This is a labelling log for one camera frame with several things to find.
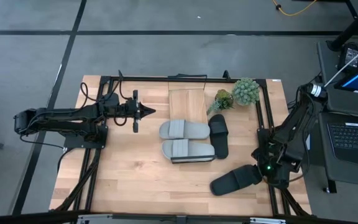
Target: gray floor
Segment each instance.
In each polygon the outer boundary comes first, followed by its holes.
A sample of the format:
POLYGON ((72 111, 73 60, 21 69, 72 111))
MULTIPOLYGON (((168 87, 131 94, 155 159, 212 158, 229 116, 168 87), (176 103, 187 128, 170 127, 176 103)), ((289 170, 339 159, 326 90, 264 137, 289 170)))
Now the gray floor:
MULTIPOLYGON (((280 2, 288 12, 307 4, 280 2)), ((358 1, 353 3, 358 10, 358 1)), ((79 5, 80 0, 0 0, 0 29, 70 30, 79 5)), ((271 1, 95 0, 87 3, 80 30, 342 30, 351 21, 346 5, 335 2, 318 2, 300 16, 285 17, 271 1)), ((74 106, 83 75, 116 75, 118 69, 124 75, 220 77, 228 70, 232 77, 279 78, 287 100, 292 100, 297 86, 319 72, 317 41, 331 38, 78 36, 56 107, 74 106)), ((12 117, 46 105, 67 41, 67 36, 0 36, 0 142, 5 144, 0 150, 0 215, 11 212, 31 148, 13 132, 12 117)), ((63 144, 63 138, 47 134, 45 142, 63 144)), ((25 213, 47 211, 61 153, 53 147, 42 148, 25 213)), ((306 176, 313 213, 358 221, 358 185, 338 183, 337 195, 322 193, 323 185, 324 169, 313 166, 306 176)))

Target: yellow cable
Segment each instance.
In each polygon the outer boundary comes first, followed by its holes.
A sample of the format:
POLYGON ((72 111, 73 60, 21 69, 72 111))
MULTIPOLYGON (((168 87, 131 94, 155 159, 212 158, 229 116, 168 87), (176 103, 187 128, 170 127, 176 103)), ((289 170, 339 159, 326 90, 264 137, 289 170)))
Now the yellow cable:
MULTIPOLYGON (((309 4, 308 6, 306 6, 304 9, 302 9, 302 10, 300 10, 299 12, 296 12, 296 13, 294 13, 294 14, 287 14, 287 13, 285 13, 285 12, 281 9, 281 7, 279 7, 278 10, 280 10, 280 12, 281 12, 282 14, 286 15, 286 16, 296 16, 296 15, 302 13, 303 11, 307 10, 307 9, 308 9, 312 4, 314 4, 316 1, 317 1, 317 0, 314 0, 312 3, 310 3, 310 4, 309 4)), ((276 0, 273 0, 273 2, 274 2, 274 4, 275 4, 276 6, 278 6, 276 0)))

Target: small potted plant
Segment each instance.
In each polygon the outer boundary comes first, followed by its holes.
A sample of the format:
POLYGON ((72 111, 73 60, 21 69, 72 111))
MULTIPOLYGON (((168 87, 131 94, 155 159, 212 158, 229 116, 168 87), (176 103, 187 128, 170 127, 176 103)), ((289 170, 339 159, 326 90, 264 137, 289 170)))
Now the small potted plant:
POLYGON ((259 101, 259 84, 250 78, 241 78, 236 81, 232 91, 234 101, 241 105, 249 105, 259 101))
POLYGON ((233 96, 228 91, 218 90, 215 100, 212 102, 211 106, 209 106, 206 113, 210 114, 212 111, 218 113, 221 110, 233 108, 233 103, 233 96))

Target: black cable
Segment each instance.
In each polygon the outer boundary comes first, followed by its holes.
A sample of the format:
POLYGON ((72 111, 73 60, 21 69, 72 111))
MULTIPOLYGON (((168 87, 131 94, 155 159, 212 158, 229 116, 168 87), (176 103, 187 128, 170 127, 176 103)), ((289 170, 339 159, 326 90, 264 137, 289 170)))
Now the black cable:
POLYGON ((271 185, 271 186, 278 186, 278 185, 279 185, 279 184, 270 183, 270 182, 267 180, 267 178, 266 178, 266 179, 264 178, 264 176, 263 176, 263 174, 262 174, 262 171, 260 170, 260 166, 259 166, 259 156, 258 156, 258 158, 256 159, 256 167, 258 167, 259 175, 262 177, 262 180, 264 180, 264 182, 265 182, 266 184, 269 184, 269 185, 271 185))
MULTIPOLYGON (((82 106, 81 106, 80 108, 71 111, 71 113, 75 113, 75 112, 78 112, 78 111, 82 110, 82 109, 85 107, 85 104, 86 104, 87 99, 94 100, 94 99, 92 99, 92 98, 90 98, 90 97, 88 96, 88 86, 86 85, 86 83, 82 82, 81 85, 80 85, 80 89, 81 89, 81 92, 85 95, 85 101, 84 101, 84 103, 82 104, 82 106), (83 89, 82 89, 82 86, 83 86, 83 85, 85 86, 86 92, 84 92, 83 89)), ((62 111, 62 112, 46 111, 46 112, 43 112, 43 113, 39 113, 39 114, 35 115, 35 116, 30 120, 29 125, 25 128, 25 130, 22 130, 22 131, 26 131, 26 130, 27 130, 29 127, 31 127, 35 122, 37 122, 37 121, 35 120, 36 118, 38 118, 38 117, 41 116, 41 115, 48 114, 48 113, 62 114, 62 113, 67 113, 67 111, 64 111, 64 112, 63 112, 63 111, 62 111)))
POLYGON ((124 125, 127 123, 127 118, 124 118, 124 122, 123 122, 122 124, 119 124, 119 123, 116 121, 116 118, 113 118, 113 120, 114 120, 114 122, 115 122, 115 124, 116 124, 117 126, 124 126, 124 125))
MULTIPOLYGON (((112 88, 111 92, 114 93, 114 91, 116 90, 116 88, 118 87, 118 84, 120 84, 122 81, 122 78, 120 77, 117 81, 117 84, 112 88)), ((106 99, 104 99, 104 101, 110 99, 110 97, 112 96, 112 94, 109 95, 109 97, 107 97, 106 99)))
POLYGON ((121 91, 121 83, 122 82, 119 82, 119 94, 121 95, 121 97, 123 97, 125 100, 130 100, 131 98, 130 97, 125 97, 122 95, 122 91, 121 91))
POLYGON ((20 139, 21 141, 24 141, 24 142, 27 142, 27 143, 41 144, 41 145, 45 145, 45 146, 54 146, 54 147, 59 147, 60 149, 63 149, 63 147, 58 146, 58 145, 54 145, 54 144, 49 144, 49 143, 44 143, 44 142, 27 141, 27 140, 24 140, 24 139, 23 139, 23 136, 24 136, 24 135, 21 135, 19 139, 20 139))
POLYGON ((81 90, 82 94, 84 94, 84 96, 85 96, 85 103, 86 103, 86 100, 87 100, 87 99, 92 100, 92 101, 97 101, 96 99, 90 98, 90 97, 88 96, 88 86, 86 85, 85 82, 81 82, 81 84, 80 84, 80 90, 81 90))
MULTIPOLYGON (((311 100, 312 102, 312 114, 313 116, 311 116, 306 124, 306 128, 309 127, 310 125, 310 121, 312 120, 312 118, 315 118, 317 117, 317 114, 315 114, 315 105, 313 103, 313 100, 312 98, 310 97, 310 95, 307 95, 309 100, 311 100)), ((327 105, 327 103, 323 104, 322 108, 320 109, 319 113, 324 109, 324 107, 327 105)), ((306 145, 306 131, 309 131, 309 130, 306 130, 304 129, 303 130, 303 133, 302 133, 302 141, 303 141, 303 147, 305 148, 305 152, 306 152, 306 158, 307 158, 307 161, 308 161, 308 166, 306 167, 305 171, 302 171, 302 174, 298 177, 295 177, 294 179, 292 180, 289 180, 289 182, 293 182, 293 181, 296 181, 296 180, 299 180, 300 178, 302 177, 305 177, 305 175, 309 172, 309 169, 310 169, 310 156, 309 156, 309 150, 308 150, 308 147, 306 145)))
POLYGON ((59 158, 59 161, 57 162, 57 172, 59 173, 59 169, 60 169, 60 163, 62 162, 63 157, 65 157, 65 155, 69 152, 71 152, 71 150, 73 150, 73 148, 69 148, 67 149, 67 151, 65 151, 59 158))
MULTIPOLYGON (((312 80, 308 81, 307 84, 309 84, 309 83, 311 83, 313 80, 315 80, 320 74, 321 74, 321 71, 320 71, 315 77, 313 77, 312 80)), ((295 106, 296 102, 298 101, 298 92, 299 92, 299 89, 300 89, 300 87, 298 87, 298 89, 296 90, 295 100, 293 100, 293 101, 287 103, 287 107, 288 107, 289 110, 292 109, 292 108, 295 106)))

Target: gray slipper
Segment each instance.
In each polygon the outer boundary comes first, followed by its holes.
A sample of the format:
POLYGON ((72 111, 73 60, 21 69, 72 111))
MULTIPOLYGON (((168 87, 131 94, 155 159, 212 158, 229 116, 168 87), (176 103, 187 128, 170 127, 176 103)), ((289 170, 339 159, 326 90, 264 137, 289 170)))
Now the gray slipper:
POLYGON ((206 139, 209 137, 209 126, 184 119, 164 122, 160 127, 162 139, 206 139))
POLYGON ((215 159, 215 148, 212 145, 189 139, 165 140, 162 153, 172 163, 208 162, 215 159))

